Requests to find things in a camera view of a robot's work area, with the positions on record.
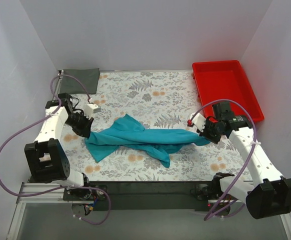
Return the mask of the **teal t shirt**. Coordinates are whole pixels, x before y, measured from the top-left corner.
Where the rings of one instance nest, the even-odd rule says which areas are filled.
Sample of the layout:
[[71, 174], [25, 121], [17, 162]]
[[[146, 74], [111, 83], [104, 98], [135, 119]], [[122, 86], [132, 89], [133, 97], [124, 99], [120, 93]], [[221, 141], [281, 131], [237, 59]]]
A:
[[119, 147], [127, 147], [146, 152], [165, 168], [170, 167], [170, 154], [177, 153], [182, 147], [190, 144], [201, 147], [209, 143], [206, 138], [185, 129], [146, 129], [128, 114], [115, 120], [107, 129], [92, 131], [85, 139], [86, 148], [97, 163]]

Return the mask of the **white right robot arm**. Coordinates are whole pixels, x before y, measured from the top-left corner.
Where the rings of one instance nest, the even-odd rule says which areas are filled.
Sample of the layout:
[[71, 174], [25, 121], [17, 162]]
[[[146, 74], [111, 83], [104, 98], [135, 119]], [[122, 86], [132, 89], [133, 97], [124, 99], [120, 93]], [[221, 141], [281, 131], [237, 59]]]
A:
[[250, 115], [235, 114], [232, 103], [230, 99], [214, 100], [209, 103], [213, 116], [196, 111], [187, 123], [214, 144], [226, 136], [244, 160], [237, 175], [218, 172], [213, 177], [212, 194], [220, 200], [230, 195], [241, 201], [254, 219], [290, 213], [291, 178], [284, 177], [266, 155]]

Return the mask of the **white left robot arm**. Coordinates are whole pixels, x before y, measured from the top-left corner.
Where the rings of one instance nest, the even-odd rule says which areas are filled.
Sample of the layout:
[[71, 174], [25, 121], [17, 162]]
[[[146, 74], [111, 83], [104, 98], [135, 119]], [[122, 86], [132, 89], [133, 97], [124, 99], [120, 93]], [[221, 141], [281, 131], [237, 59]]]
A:
[[92, 194], [88, 177], [79, 171], [72, 170], [70, 162], [61, 144], [62, 131], [65, 125], [79, 137], [89, 138], [94, 113], [100, 107], [87, 103], [83, 109], [73, 107], [73, 97], [61, 93], [57, 99], [50, 100], [45, 106], [46, 120], [33, 143], [24, 147], [32, 179], [36, 183], [55, 183], [68, 188], [75, 188], [75, 195], [87, 200]]

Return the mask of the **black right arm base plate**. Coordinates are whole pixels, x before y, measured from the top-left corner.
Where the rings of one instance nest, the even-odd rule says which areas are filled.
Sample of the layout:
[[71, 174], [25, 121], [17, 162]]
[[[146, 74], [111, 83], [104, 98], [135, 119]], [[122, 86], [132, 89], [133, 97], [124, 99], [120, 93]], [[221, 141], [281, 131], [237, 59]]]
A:
[[187, 201], [193, 205], [216, 203], [223, 194], [207, 183], [185, 182], [183, 185], [188, 193]]

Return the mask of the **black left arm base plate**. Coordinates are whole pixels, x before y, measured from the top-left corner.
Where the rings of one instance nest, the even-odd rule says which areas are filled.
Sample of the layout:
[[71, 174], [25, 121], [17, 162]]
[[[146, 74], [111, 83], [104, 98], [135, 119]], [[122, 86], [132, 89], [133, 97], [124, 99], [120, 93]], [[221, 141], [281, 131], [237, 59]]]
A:
[[65, 190], [62, 199], [64, 201], [105, 201], [107, 197], [99, 190], [74, 188]]

